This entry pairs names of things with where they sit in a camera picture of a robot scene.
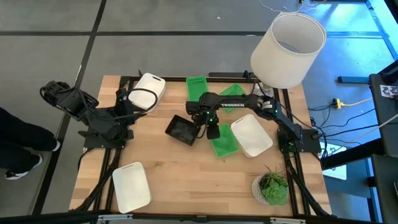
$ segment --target green plastic container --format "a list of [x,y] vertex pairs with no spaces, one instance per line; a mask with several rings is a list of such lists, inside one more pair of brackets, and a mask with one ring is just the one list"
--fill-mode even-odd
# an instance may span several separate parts
[[239,150],[235,136],[228,124],[220,126],[220,138],[211,140],[211,143],[217,158],[227,156]]
[[[228,87],[228,89],[222,91],[220,93],[220,96],[231,96],[231,95],[242,95],[242,94],[246,94],[244,92],[244,90],[242,89],[242,87],[239,84],[234,84],[231,85],[230,87]],[[226,110],[227,112],[232,111],[235,108],[223,108],[224,110]]]
[[187,83],[190,101],[199,101],[201,95],[208,91],[206,77],[204,76],[187,78],[185,82]]

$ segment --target person's leg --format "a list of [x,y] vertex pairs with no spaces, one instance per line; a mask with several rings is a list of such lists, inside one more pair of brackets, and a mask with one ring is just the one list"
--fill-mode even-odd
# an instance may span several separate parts
[[25,123],[2,108],[0,108],[0,139],[38,151],[54,151],[60,145],[49,130]]
[[29,173],[43,161],[41,156],[7,141],[0,141],[0,169],[7,169],[6,179],[16,180]]

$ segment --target gray floor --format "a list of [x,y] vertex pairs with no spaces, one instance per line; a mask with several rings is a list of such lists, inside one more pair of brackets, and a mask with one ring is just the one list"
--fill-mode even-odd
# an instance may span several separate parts
[[[93,27],[100,2],[0,0],[0,31],[88,31]],[[263,3],[275,10],[283,10],[282,6],[290,10],[299,8],[294,1],[288,0],[263,0]],[[382,1],[372,3],[382,15],[385,10]],[[327,31],[377,31],[363,3],[326,3],[306,13],[320,21]],[[99,30],[259,31],[266,30],[276,15],[278,12],[261,7],[258,0],[113,0],[106,4]],[[398,36],[394,36],[398,29],[391,19],[385,15],[381,18],[387,24],[385,28],[393,44],[398,46]],[[137,75],[139,69],[160,76],[242,72],[250,69],[250,55],[259,40],[260,37],[242,36],[97,37],[81,89],[97,96],[103,75]],[[0,37],[0,105],[25,121],[56,132],[62,114],[40,98],[38,89],[50,80],[72,85],[87,41],[88,37]],[[368,86],[339,85],[336,78],[340,75],[365,77],[392,61],[382,39],[329,38],[303,82],[308,106],[325,105],[332,98],[352,103],[370,97]],[[373,107],[372,101],[368,101],[359,106],[332,110],[327,124],[343,124],[348,118]],[[311,115],[317,123],[322,123],[327,115],[325,112]],[[345,129],[376,123],[375,114],[369,113],[351,121]],[[83,145],[83,138],[77,131],[84,129],[84,125],[76,121],[69,125],[45,202],[45,213],[68,210]],[[340,130],[330,128],[326,132]],[[364,132],[345,133],[335,139],[347,141],[361,133]],[[378,137],[379,133],[375,132],[359,142]],[[49,154],[44,154],[44,158],[45,164]],[[0,178],[0,217],[30,213],[44,170],[45,166],[40,166],[14,182]],[[348,195],[350,192],[339,189],[337,185],[341,184],[333,180],[326,179],[326,182],[334,214],[369,219],[366,199]]]

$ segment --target lamp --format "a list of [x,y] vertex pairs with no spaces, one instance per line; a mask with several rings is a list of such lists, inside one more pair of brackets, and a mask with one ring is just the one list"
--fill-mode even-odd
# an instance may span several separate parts
[[251,68],[264,84],[291,88],[302,82],[326,42],[315,19],[297,12],[280,13],[251,55]]

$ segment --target small black container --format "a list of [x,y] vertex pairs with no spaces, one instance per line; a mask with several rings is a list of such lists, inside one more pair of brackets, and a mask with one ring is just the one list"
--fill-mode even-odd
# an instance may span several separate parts
[[193,122],[178,115],[174,115],[165,131],[165,133],[169,136],[172,136],[173,138],[178,139],[179,141],[190,146],[192,146],[195,142],[198,132],[199,129],[195,128]]

